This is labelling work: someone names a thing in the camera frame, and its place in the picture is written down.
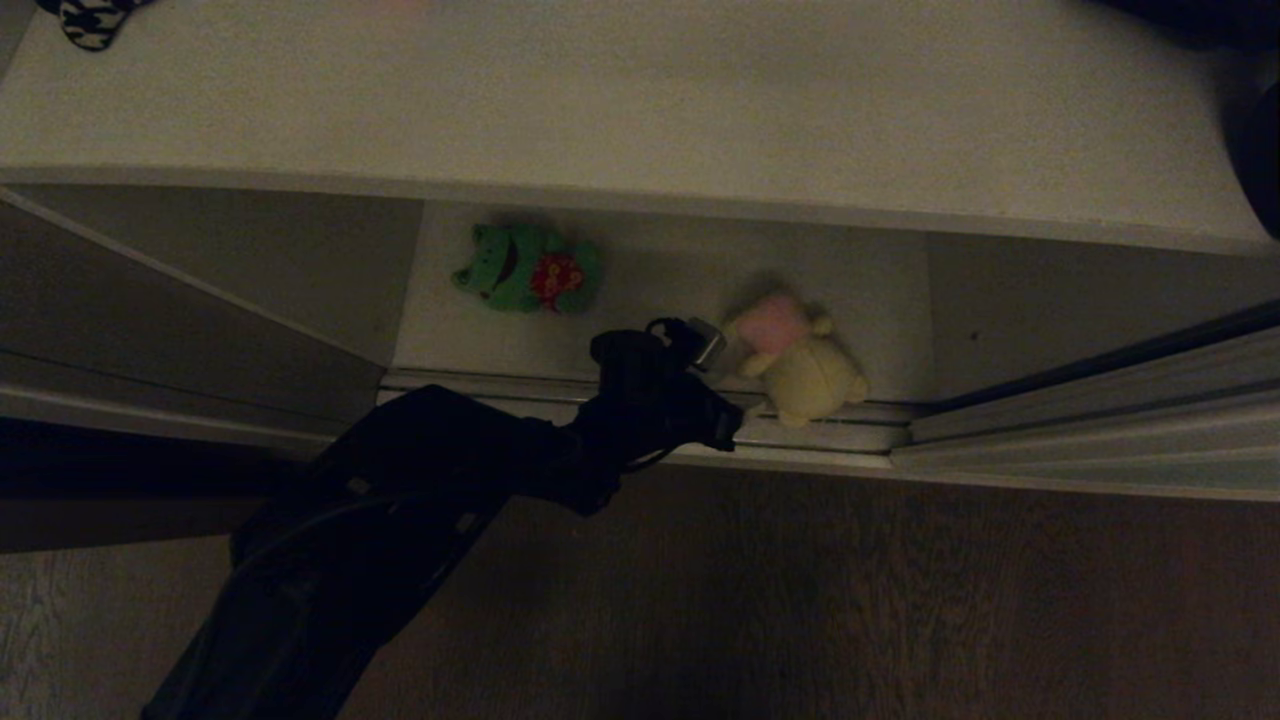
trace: stuffed animal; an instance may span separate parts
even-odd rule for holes
[[[829,337],[831,318],[810,320],[795,297],[771,295],[730,328],[754,352],[739,374],[760,378],[783,425],[800,428],[867,400],[867,378]]]
[[[600,258],[590,242],[570,245],[538,225],[476,225],[471,265],[453,284],[494,310],[586,310],[600,283]]]

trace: pink ear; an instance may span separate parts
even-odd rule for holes
[[[781,293],[756,302],[733,327],[753,350],[769,355],[781,355],[810,332],[809,316],[800,301]]]

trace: black and white fabric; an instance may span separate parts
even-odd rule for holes
[[[152,0],[38,0],[52,12],[56,4],[63,33],[78,47],[93,53],[106,50],[120,32],[129,13]]]

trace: red bib on frog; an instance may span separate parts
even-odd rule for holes
[[[559,313],[556,299],[561,293],[575,291],[582,287],[586,273],[577,260],[567,252],[549,252],[538,259],[534,266],[534,277],[529,281],[530,290],[538,296],[543,307],[553,313]]]

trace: white shelf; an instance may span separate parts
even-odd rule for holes
[[[396,350],[399,369],[594,380],[598,333],[691,315],[721,323],[769,287],[824,306],[859,361],[872,398],[934,400],[924,233],[599,211],[530,217],[593,240],[604,282],[582,315],[498,313],[453,287],[471,260],[471,225],[520,219],[484,205],[429,206]],[[733,365],[730,356],[724,365]],[[723,378],[722,389],[756,389]]]
[[[102,54],[35,18],[0,181],[1274,254],[1211,64],[1083,1],[159,3]]]

